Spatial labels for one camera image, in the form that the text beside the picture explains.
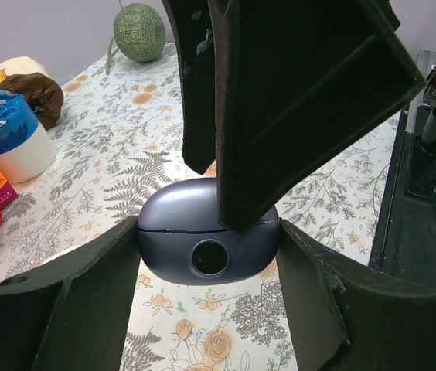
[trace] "green melon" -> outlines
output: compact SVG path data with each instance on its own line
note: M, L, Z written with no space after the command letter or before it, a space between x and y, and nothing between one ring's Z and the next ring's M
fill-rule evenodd
M165 46L165 24L151 6L130 4L115 17L114 38L118 49L139 63L156 60Z

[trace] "orange flower print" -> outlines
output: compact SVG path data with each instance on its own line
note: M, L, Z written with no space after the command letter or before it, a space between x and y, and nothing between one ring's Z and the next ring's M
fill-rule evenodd
M79 229L84 228L84 230L92 230L93 229L94 222L87 222L87 224L84 224L83 226L80 226Z
M169 299L166 299L163 295L159 294L156 296L151 295L151 301L146 301L143 304L145 307L152 307L153 309L153 317L157 315L160 310L163 308L169 315L173 315L172 313L172 303Z
M206 298L202 299L202 298L198 298L198 297L194 297L192 299L194 299L196 301L196 305L199 306L199 309L208 309L210 311L214 311L215 309L217 309L219 306L222 306L222 300L223 298L225 298L225 296L227 296L226 294L221 294L216 296L215 294L211 293L211 290L209 289L208 292L206 293Z
M354 233L354 231L352 231L351 233L347 234L347 236L349 237L349 241L350 241L350 244L351 244L351 245L354 244L354 243L356 243L357 241L359 241L359 238L358 238L358 236Z
M213 164L209 166L209 168L204 173L204 176L216 176L216 161L214 161Z
M345 180L346 180L346 182L349 183L349 187L350 188L354 188L353 187L353 183L356 182L356 178L357 177L355 175L348 175L348 176L345 177Z
M261 277L274 277L278 274L277 260L274 258L272 262L259 273Z
M181 319L176 326L175 334L179 337L180 340L187 340L190 337L192 332L192 323L187 321L186 319Z
M146 104L151 100L151 94L143 93L139 94L136 98L132 100L134 104Z
M189 368L185 369L185 371L213 371L213 369L209 368L208 366L204 366L203 364L200 364L192 365Z
M203 364L213 367L221 363L232 351L232 339L223 331L211 332L204 343Z
M158 89L158 85L155 85L155 84L151 84L151 85L148 85L147 87L145 87L144 88L144 91L146 92L146 93L152 93L153 91L155 91L156 89Z
M69 83L66 87L63 88L63 91L66 93L72 93L80 88L81 83Z
M149 278L145 274L139 274L138 275L138 281L135 284L135 288L137 289L140 284L142 284L145 288L152 288L150 283L151 283L151 278Z

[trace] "black machine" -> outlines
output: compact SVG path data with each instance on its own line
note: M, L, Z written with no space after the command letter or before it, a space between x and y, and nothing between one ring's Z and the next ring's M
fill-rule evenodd
M425 103L408 106L426 81L389 2L163 3L179 52L182 155L199 173L216 159L220 225L235 233L404 109L370 266L282 220L278 270L299 370L436 370L436 67ZM0 371L118 371L140 232L133 216L2 282Z

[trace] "table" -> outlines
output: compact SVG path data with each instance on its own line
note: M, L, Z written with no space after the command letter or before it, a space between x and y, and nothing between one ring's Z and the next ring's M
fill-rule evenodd
M198 176L181 157L175 45L145 65L118 54L109 76L104 61L63 86L63 116L49 131L56 161L16 186L20 196L4 210L0 281L138 214L164 185ZM397 123L395 115L295 186L279 213L367 264ZM161 281L141 263L131 313L124 371L297 369L275 262L249 280L212 287Z

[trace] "gray plastic device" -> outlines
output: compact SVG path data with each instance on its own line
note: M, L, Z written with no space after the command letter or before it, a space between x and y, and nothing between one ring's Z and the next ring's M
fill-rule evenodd
M138 218L141 258L156 276L175 284L241 281L274 259L280 220L271 208L246 233L222 226L216 178L173 183L153 194Z

